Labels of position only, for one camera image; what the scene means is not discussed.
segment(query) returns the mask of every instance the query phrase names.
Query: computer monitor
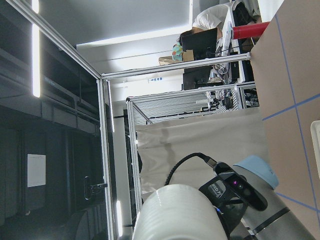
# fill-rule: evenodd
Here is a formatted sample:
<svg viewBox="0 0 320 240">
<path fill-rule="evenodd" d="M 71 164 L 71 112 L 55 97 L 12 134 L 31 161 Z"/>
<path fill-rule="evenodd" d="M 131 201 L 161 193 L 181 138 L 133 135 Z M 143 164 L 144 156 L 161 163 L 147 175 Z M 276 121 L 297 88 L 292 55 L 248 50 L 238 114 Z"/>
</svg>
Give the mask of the computer monitor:
<svg viewBox="0 0 320 240">
<path fill-rule="evenodd" d="M 214 58 L 217 46 L 217 28 L 183 36 L 182 49 L 193 50 L 194 60 Z"/>
</svg>

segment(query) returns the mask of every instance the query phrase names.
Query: paper sheet on wall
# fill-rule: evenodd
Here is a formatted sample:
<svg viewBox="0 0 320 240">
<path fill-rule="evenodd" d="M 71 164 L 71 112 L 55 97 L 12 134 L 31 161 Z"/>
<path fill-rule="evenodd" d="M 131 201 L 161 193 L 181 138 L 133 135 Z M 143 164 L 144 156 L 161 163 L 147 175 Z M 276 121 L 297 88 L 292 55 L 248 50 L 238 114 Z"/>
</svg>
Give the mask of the paper sheet on wall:
<svg viewBox="0 0 320 240">
<path fill-rule="evenodd" d="M 46 155 L 27 155 L 27 186 L 36 187 L 46 184 Z"/>
<path fill-rule="evenodd" d="M 141 125 L 136 130 L 144 199 L 162 187 L 172 167 L 191 153 L 201 152 L 230 166 L 250 155 L 269 161 L 258 107 Z M 212 178 L 212 168 L 193 157 L 176 170 L 170 183 L 198 189 Z"/>
</svg>

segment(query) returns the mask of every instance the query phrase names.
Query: person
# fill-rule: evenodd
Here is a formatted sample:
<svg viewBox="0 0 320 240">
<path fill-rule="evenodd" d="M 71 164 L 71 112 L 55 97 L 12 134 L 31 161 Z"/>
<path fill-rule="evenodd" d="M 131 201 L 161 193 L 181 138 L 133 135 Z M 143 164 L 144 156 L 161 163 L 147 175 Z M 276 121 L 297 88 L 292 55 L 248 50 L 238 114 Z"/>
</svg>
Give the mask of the person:
<svg viewBox="0 0 320 240">
<path fill-rule="evenodd" d="M 259 8 L 254 4 L 245 4 L 240 0 L 230 3 L 218 4 L 199 13 L 196 16 L 192 29 L 181 33 L 177 42 L 182 46 L 182 38 L 191 34 L 217 28 L 217 40 L 222 37 L 222 28 L 225 24 L 228 9 L 231 7 L 233 16 L 237 21 L 237 26 L 261 23 Z"/>
</svg>

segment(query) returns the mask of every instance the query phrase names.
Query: black bracket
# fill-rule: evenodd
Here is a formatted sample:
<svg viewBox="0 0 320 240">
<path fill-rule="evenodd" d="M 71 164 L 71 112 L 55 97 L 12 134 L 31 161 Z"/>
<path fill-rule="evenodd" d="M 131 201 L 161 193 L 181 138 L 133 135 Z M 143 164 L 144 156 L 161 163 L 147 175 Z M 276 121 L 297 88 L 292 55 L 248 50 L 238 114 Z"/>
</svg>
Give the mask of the black bracket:
<svg viewBox="0 0 320 240">
<path fill-rule="evenodd" d="M 91 185 L 90 177 L 84 177 L 84 198 L 86 200 L 91 199 L 92 195 L 100 193 L 101 190 L 106 188 L 107 186 L 107 183 Z"/>
</svg>

